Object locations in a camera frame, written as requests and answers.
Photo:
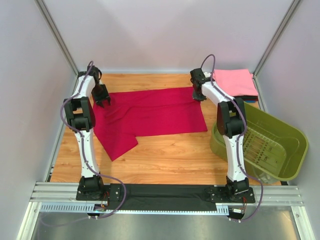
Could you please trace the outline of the crimson red t shirt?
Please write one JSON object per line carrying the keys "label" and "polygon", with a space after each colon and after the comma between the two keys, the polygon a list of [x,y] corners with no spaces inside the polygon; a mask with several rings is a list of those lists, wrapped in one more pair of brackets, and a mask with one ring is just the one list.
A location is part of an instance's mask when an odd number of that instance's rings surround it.
{"label": "crimson red t shirt", "polygon": [[93,106],[94,134],[114,161],[138,144],[137,137],[206,132],[192,94],[191,86],[111,93],[111,106]]}

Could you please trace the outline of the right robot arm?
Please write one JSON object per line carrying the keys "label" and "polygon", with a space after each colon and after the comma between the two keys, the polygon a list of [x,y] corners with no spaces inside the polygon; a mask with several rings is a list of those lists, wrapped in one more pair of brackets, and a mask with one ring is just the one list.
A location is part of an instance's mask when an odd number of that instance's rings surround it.
{"label": "right robot arm", "polygon": [[246,194],[250,194],[243,152],[244,134],[247,130],[244,101],[228,95],[213,81],[213,74],[206,77],[201,68],[190,71],[190,81],[194,100],[209,99],[216,105],[216,128],[222,135],[226,147],[226,185],[211,187],[209,193],[213,200],[219,202],[243,203],[248,199]]}

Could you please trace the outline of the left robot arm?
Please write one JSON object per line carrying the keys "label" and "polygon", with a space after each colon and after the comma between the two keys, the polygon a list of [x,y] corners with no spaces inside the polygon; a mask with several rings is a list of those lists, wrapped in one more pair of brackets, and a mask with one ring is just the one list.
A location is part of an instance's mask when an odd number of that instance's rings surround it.
{"label": "left robot arm", "polygon": [[77,75],[78,84],[73,95],[63,101],[60,117],[74,132],[81,160],[81,178],[77,188],[78,201],[105,201],[105,189],[94,150],[94,127],[96,118],[90,97],[97,106],[111,102],[107,87],[101,82],[102,72],[90,61],[87,70]]}

